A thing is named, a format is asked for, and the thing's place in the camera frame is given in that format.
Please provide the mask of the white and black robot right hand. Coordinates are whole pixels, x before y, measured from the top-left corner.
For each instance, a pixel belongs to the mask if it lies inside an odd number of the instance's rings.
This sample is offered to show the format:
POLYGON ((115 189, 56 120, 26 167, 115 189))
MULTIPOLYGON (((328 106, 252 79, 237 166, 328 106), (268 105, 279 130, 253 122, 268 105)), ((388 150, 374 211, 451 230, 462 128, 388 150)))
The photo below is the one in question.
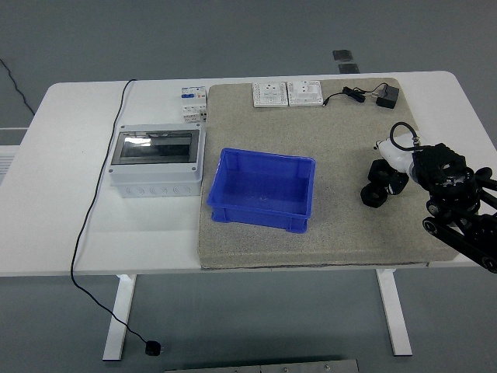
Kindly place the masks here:
POLYGON ((386 176, 386 190, 390 195, 400 194, 412 178, 412 151, 401 150, 390 139, 379 141, 377 147, 386 162, 384 171, 381 171, 381 175, 386 176))

